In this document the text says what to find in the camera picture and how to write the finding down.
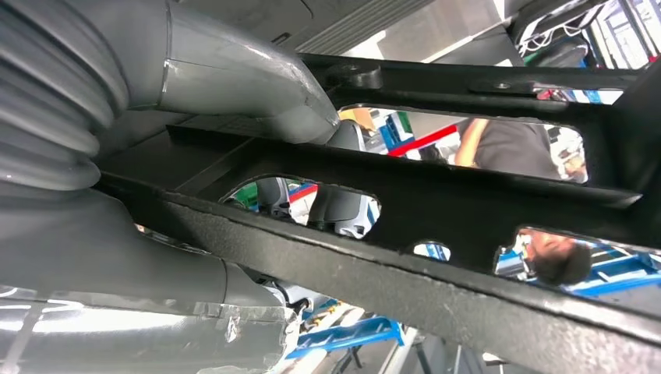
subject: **blue metal frame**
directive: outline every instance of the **blue metal frame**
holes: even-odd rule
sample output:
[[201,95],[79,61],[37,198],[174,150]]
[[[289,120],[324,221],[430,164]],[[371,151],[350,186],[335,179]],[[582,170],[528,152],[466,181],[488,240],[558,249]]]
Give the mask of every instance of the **blue metal frame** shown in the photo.
[[305,333],[299,337],[298,347],[287,359],[301,358],[317,349],[335,351],[384,340],[396,340],[399,345],[404,345],[399,323],[378,316],[358,321],[353,326],[336,326],[315,333]]

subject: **gray pipe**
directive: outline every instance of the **gray pipe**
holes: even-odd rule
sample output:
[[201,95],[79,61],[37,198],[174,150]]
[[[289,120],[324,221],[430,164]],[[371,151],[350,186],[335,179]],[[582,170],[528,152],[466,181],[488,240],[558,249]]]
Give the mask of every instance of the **gray pipe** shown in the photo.
[[[297,58],[179,4],[0,4],[0,126],[53,143],[0,140],[0,178],[7,182],[92,186],[99,178],[88,161],[99,148],[93,134],[126,108],[247,115],[292,143],[325,143],[338,125],[333,105]],[[55,161],[45,150],[54,147],[70,157]]]
[[[295,344],[290,309],[88,189],[97,134],[127,108],[248,115],[294,143],[338,126],[300,61],[180,5],[0,0],[0,372],[269,369]],[[109,329],[127,312],[144,326]]]

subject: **cable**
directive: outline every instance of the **cable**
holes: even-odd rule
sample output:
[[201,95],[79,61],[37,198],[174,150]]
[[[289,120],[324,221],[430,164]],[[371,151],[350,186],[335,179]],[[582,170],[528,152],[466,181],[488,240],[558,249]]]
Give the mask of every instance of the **cable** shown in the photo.
[[[555,30],[556,30],[556,29],[548,30],[548,31],[546,31],[546,32],[545,32],[544,34],[542,34],[542,35],[539,35],[539,36],[534,37],[534,38],[532,38],[532,39],[528,39],[528,40],[527,40],[527,41],[526,41],[526,42],[525,42],[525,43],[519,48],[518,53],[519,53],[521,56],[523,56],[523,55],[525,55],[525,52],[527,52],[527,51],[528,51],[528,52],[534,52],[534,51],[538,51],[538,50],[541,49],[541,48],[548,47],[549,44],[551,44],[551,42],[553,41],[553,33],[555,32]],[[537,39],[539,39],[540,37],[544,37],[544,40],[543,40],[541,43],[538,43],[538,42],[537,42]],[[532,47],[532,48],[530,48],[529,45],[530,45],[531,42],[532,42],[533,44],[535,44],[536,47]]]
[[[567,26],[567,25],[562,25],[562,29],[564,30],[564,33],[565,33],[568,37],[575,37],[576,35],[579,35],[580,33],[583,32],[583,29],[579,29],[579,28],[577,28],[577,27],[572,27],[572,26]],[[575,31],[574,33],[571,33],[571,32],[569,32],[568,29],[574,29],[574,30],[576,30],[576,31]]]

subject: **black textured surface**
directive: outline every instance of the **black textured surface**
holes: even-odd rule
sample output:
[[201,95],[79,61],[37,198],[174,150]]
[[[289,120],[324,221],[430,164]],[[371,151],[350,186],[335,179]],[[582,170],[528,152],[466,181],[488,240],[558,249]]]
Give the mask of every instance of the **black textured surface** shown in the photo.
[[105,186],[139,223],[510,362],[586,374],[661,365],[661,323],[648,316],[112,177]]
[[[661,247],[661,132],[653,100],[661,65],[609,107],[537,101],[530,89],[626,88],[638,72],[368,60],[379,65],[384,83],[374,89],[351,79],[339,86],[325,80],[330,67],[365,60],[304,59],[338,108],[381,104],[574,125],[585,141],[591,181],[573,185],[266,139],[246,143],[240,136],[174,126],[154,137],[157,142],[127,150],[132,157],[108,160],[113,168],[104,169],[99,189],[123,201],[137,222],[166,235],[509,362],[558,373],[657,370],[657,317],[485,273],[493,269],[496,247],[510,244],[520,225]],[[512,83],[513,90],[495,90],[499,82]],[[158,159],[171,164],[159,166]],[[625,172],[626,165],[636,168]],[[175,177],[163,176],[172,170]],[[382,204],[380,219],[357,242],[215,203],[245,182],[271,175],[373,195]],[[616,189],[633,185],[636,192]],[[638,199],[640,191],[645,195]],[[407,252],[412,243],[430,239],[451,249],[449,263]]]

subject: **metal frame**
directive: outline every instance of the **metal frame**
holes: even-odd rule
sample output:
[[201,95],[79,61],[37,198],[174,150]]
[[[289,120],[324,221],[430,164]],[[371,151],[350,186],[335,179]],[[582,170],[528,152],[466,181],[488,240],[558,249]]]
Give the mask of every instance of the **metal frame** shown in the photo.
[[[101,163],[98,188],[119,198],[137,223],[215,256],[531,369],[592,374],[654,372],[661,365],[657,317],[489,275],[496,248],[523,224],[661,247],[655,193],[661,65],[634,83],[632,71],[302,57],[337,108],[573,125],[585,140],[591,181],[578,186],[174,126]],[[536,86],[631,87],[609,107],[538,101]],[[218,203],[270,175],[373,195],[381,217],[356,241]],[[507,213],[494,219],[495,211]],[[452,212],[453,220],[440,212]],[[452,250],[449,263],[412,255],[414,244],[429,240]]]

